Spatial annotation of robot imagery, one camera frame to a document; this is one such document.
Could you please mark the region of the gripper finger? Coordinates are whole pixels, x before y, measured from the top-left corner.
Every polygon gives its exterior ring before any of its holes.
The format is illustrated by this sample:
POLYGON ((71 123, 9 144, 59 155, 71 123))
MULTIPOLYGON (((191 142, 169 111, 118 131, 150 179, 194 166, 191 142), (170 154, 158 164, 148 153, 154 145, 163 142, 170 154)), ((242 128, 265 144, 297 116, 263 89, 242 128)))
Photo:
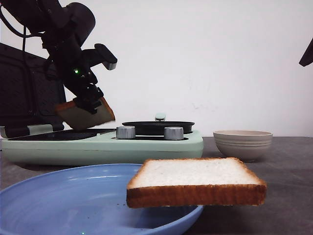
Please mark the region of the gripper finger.
POLYGON ((303 67, 313 63, 313 39, 310 41, 303 56, 301 57, 299 64, 303 67))

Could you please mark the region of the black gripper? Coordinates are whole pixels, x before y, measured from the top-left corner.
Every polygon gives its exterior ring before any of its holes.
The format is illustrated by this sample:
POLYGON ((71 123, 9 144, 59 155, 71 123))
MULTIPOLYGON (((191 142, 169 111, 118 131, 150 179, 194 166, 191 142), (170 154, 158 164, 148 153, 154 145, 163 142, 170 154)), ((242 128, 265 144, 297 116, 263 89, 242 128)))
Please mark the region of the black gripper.
POLYGON ((84 65, 81 46, 74 34, 46 31, 41 39, 58 77, 77 96, 73 99, 76 107, 96 114, 103 92, 95 85, 96 79, 91 69, 84 65))

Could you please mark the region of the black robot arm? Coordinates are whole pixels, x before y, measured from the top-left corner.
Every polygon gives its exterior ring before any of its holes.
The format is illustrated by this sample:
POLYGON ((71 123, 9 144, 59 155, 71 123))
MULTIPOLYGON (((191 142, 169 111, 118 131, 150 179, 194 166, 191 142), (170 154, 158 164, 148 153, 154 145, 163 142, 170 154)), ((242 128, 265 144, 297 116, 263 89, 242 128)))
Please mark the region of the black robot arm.
POLYGON ((102 91, 91 67, 102 63, 96 44, 94 49, 81 49, 95 26, 93 13, 83 4, 73 2, 62 7, 57 0, 2 0, 5 8, 30 33, 18 32, 4 15, 0 18, 17 36, 23 39, 40 37, 49 57, 43 65, 47 71, 54 65, 57 79, 75 94, 74 103, 90 114, 96 114, 102 91))

